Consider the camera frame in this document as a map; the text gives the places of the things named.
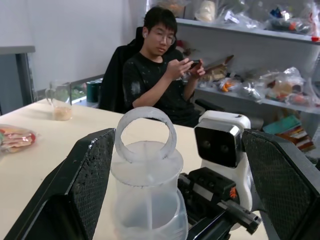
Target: person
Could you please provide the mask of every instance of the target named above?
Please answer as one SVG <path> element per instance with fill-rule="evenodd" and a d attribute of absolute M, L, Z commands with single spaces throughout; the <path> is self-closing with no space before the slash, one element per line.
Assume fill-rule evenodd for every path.
<path fill-rule="evenodd" d="M 123 66 L 124 101 L 128 109 L 155 107 L 177 125 L 195 127 L 200 112 L 190 102 L 200 76 L 205 74 L 203 62 L 191 69 L 193 61 L 181 52 L 166 54 L 176 41 L 178 25 L 174 14 L 162 7 L 153 7 L 144 19 L 141 51 Z M 190 77 L 185 84 L 184 76 Z"/>

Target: black office chair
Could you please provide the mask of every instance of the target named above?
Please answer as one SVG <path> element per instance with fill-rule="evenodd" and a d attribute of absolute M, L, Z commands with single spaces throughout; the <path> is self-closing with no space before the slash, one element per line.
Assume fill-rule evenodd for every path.
<path fill-rule="evenodd" d="M 128 45 L 118 47 L 108 65 L 104 74 L 100 89 L 99 109 L 125 114 L 130 109 L 125 106 L 125 97 L 123 91 L 123 67 L 127 60 L 137 54 L 144 45 L 142 36 L 142 27 L 136 29 L 135 39 Z M 176 51 L 177 41 L 169 48 L 166 54 Z M 214 110 L 224 112 L 219 106 L 203 99 L 195 100 L 195 103 L 204 110 Z"/>

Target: table surface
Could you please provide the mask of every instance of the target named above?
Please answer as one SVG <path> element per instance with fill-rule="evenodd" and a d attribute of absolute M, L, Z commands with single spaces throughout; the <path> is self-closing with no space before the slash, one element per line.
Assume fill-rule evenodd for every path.
<path fill-rule="evenodd" d="M 54 121 L 51 111 L 46 102 L 40 101 L 0 116 L 0 124 L 27 128 L 40 136 L 34 146 L 0 159 L 0 239 L 6 236 L 43 179 L 66 158 L 76 141 L 90 133 L 116 128 L 122 117 L 118 113 L 74 105 L 71 120 Z M 176 149 L 184 159 L 183 172 L 189 173 L 201 166 L 194 130 L 182 126 L 175 129 Z M 125 145 L 144 140 L 165 143 L 168 134 L 163 123 L 138 119 L 123 132 L 122 140 Z M 117 239 L 111 221 L 115 186 L 115 178 L 110 174 L 94 240 Z M 231 240 L 255 239 L 268 239 L 262 224 L 253 236 L 243 227 L 231 233 Z"/>

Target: black t-shirt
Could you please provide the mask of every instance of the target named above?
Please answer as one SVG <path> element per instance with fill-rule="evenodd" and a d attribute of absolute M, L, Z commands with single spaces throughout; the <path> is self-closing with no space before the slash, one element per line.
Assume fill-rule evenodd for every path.
<path fill-rule="evenodd" d="M 138 53 L 124 64 L 123 90 L 128 109 L 132 109 L 133 102 L 157 84 L 165 74 L 168 63 L 175 59 L 182 61 L 182 54 L 173 51 L 163 56 L 162 63 L 157 63 Z M 200 112 L 184 99 L 184 88 L 182 78 L 173 81 L 154 107 L 166 113 L 174 124 L 195 127 Z"/>

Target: translucent plastic cup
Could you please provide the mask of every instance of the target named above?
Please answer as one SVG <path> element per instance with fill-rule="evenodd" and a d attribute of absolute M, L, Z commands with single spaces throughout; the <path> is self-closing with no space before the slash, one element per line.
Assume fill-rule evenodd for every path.
<path fill-rule="evenodd" d="M 123 130 L 139 118 L 164 122 L 169 128 L 167 143 L 140 141 L 124 146 Z M 120 120 L 111 172 L 117 179 L 114 223 L 121 240 L 187 239 L 186 206 L 177 187 L 183 158 L 176 143 L 172 122 L 156 108 L 136 108 Z"/>

